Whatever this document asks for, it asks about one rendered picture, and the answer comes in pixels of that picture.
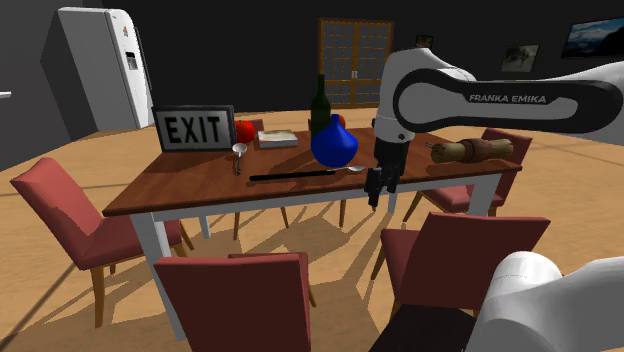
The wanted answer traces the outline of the dark robot stand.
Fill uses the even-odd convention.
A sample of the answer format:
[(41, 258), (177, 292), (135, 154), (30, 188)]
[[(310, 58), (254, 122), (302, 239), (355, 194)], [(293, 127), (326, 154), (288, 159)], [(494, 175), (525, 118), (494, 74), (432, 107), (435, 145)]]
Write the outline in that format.
[(463, 352), (475, 323), (457, 308), (402, 305), (369, 352)]

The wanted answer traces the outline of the dark green wine bottle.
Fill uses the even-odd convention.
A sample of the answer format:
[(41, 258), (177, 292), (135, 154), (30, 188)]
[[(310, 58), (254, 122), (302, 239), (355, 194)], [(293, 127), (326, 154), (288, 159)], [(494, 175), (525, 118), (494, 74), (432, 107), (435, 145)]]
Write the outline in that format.
[(331, 120), (331, 105), (325, 94), (325, 77), (317, 75), (317, 91), (310, 108), (310, 132), (314, 137), (328, 126)]

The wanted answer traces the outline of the black framed exit sign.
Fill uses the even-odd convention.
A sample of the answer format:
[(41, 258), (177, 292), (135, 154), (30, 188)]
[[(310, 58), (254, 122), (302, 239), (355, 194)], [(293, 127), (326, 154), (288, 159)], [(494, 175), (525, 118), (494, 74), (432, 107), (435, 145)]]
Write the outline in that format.
[(163, 152), (231, 151), (236, 143), (232, 105), (160, 105), (152, 113)]

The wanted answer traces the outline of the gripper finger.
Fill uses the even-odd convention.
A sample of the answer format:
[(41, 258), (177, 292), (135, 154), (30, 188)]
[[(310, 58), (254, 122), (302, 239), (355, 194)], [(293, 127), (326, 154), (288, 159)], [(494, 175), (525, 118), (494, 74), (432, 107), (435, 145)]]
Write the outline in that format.
[(383, 180), (389, 193), (396, 192), (397, 184), (402, 176), (403, 168), (400, 165), (386, 165), (383, 168)]
[(369, 168), (364, 191), (368, 194), (368, 204), (375, 211), (378, 206), (379, 195), (384, 187), (383, 169), (381, 167)]

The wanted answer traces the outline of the grey landscape wall picture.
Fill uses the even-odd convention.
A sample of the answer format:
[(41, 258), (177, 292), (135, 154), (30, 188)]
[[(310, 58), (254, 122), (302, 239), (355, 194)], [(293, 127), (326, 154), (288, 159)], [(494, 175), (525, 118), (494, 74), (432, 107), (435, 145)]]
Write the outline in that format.
[(505, 49), (501, 71), (502, 72), (530, 72), (533, 68), (539, 46), (516, 45)]

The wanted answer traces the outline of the white refrigerator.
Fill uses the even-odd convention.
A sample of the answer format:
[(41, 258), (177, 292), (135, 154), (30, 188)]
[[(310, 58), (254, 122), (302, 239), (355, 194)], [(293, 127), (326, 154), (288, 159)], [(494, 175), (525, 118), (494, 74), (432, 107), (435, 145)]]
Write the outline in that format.
[(40, 63), (71, 139), (154, 123), (141, 39), (126, 11), (58, 9)]

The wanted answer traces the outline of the large blue wall picture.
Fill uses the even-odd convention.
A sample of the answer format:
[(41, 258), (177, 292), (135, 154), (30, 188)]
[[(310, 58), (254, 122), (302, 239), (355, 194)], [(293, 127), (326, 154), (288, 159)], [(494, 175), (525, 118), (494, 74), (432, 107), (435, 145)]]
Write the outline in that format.
[(624, 57), (624, 17), (572, 25), (562, 57)]

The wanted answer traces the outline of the black handled silver spoon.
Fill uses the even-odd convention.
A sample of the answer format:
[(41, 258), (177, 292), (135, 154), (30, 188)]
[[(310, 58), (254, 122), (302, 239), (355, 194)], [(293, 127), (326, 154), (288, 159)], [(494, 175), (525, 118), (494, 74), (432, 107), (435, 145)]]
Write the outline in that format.
[(292, 179), (292, 178), (313, 177), (313, 176), (326, 176), (326, 175), (333, 175), (336, 172), (343, 171), (343, 170), (357, 173), (357, 172), (363, 171), (365, 168), (366, 168), (365, 166), (346, 166), (346, 167), (326, 169), (326, 170), (276, 173), (276, 174), (266, 174), (266, 175), (252, 175), (249, 177), (249, 181), (267, 181), (267, 180)]

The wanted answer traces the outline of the blue round vase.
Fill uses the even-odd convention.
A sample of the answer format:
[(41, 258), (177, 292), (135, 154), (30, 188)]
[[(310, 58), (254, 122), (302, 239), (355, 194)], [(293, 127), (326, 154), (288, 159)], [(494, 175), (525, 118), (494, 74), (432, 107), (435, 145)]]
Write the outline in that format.
[(342, 125), (339, 114), (332, 114), (329, 125), (311, 140), (315, 159), (326, 167), (343, 167), (358, 151), (358, 140)]

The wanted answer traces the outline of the brown wooden rolling pin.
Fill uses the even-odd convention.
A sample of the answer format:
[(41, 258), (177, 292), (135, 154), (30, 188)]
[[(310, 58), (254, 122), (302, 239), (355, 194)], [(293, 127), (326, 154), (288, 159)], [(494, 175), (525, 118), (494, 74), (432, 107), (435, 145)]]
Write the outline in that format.
[(434, 163), (478, 163), (488, 159), (501, 159), (510, 156), (514, 147), (508, 139), (484, 140), (480, 138), (463, 139), (454, 143), (426, 142), (431, 149)]

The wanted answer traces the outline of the closed pale book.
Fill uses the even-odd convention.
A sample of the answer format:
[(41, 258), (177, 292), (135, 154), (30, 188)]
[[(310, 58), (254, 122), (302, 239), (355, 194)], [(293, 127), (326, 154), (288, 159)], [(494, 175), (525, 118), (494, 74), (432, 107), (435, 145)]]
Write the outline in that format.
[(296, 147), (299, 140), (292, 130), (265, 130), (257, 133), (260, 148)]

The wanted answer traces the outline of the red apple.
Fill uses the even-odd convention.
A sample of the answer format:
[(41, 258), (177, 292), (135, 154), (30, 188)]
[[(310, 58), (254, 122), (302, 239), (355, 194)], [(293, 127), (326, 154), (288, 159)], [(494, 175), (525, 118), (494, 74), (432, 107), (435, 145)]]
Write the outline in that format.
[(235, 122), (237, 142), (250, 143), (255, 138), (255, 127), (251, 121), (239, 120)]

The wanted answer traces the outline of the wooden framed glass double door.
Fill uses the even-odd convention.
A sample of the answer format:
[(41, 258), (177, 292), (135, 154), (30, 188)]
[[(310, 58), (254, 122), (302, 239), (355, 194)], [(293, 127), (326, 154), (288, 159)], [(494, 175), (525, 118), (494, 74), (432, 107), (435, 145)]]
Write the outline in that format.
[(392, 52), (394, 23), (389, 20), (319, 20), (319, 73), (334, 109), (373, 108)]

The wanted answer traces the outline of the red upholstered wooden chair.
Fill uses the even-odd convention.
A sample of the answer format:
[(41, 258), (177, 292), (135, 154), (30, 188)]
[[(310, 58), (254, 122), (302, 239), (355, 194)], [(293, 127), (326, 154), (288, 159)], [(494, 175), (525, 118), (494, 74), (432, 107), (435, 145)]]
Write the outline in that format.
[[(530, 137), (514, 135), (494, 128), (487, 128), (483, 132), (480, 139), (510, 140), (513, 144), (514, 151), (510, 156), (501, 159), (510, 161), (518, 165), (522, 164), (532, 142), (532, 139)], [(473, 193), (473, 188), (473, 185), (464, 185), (418, 191), (414, 196), (405, 216), (403, 217), (403, 222), (406, 222), (410, 218), (422, 198), (426, 198), (443, 212), (467, 213)]]
[(192, 352), (310, 352), (304, 252), (163, 257), (154, 268)]
[(144, 255), (131, 218), (104, 217), (52, 158), (42, 158), (11, 184), (50, 229), (78, 269), (91, 272), (95, 326), (103, 324), (104, 269)]
[(419, 230), (381, 231), (372, 278), (387, 264), (394, 293), (391, 313), (403, 305), (459, 308), (477, 316), (498, 264), (532, 251), (550, 221), (431, 212)]

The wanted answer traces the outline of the brown top white leg table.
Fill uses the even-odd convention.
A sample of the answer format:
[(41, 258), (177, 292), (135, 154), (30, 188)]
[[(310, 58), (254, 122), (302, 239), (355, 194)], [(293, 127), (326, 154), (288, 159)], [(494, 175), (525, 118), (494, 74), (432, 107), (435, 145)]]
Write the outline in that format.
[[(307, 145), (309, 133), (300, 131), (297, 136), (296, 147), (272, 150), (251, 147), (242, 158), (234, 157), (230, 151), (162, 153), (104, 209), (103, 214), (106, 217), (130, 216), (146, 260), (154, 264), (170, 254), (164, 228), (167, 220), (197, 218), (202, 230), (207, 232), (210, 215), (365, 196), (364, 172), (340, 171), (333, 177), (296, 181), (250, 181), (250, 176), (256, 174), (317, 168)], [(486, 214), (501, 175), (520, 171), (520, 165), (500, 159), (475, 164), (435, 164), (427, 146), (439, 140), (432, 134), (415, 137), (396, 190), (411, 192), (471, 185), (474, 191), (470, 214)]]

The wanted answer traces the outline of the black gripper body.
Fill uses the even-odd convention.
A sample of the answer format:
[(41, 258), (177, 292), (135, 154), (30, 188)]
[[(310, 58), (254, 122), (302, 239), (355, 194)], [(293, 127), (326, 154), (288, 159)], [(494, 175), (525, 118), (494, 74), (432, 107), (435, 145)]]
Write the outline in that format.
[(408, 151), (409, 142), (393, 143), (380, 138), (375, 140), (374, 157), (378, 167), (396, 166), (399, 171), (403, 171)]

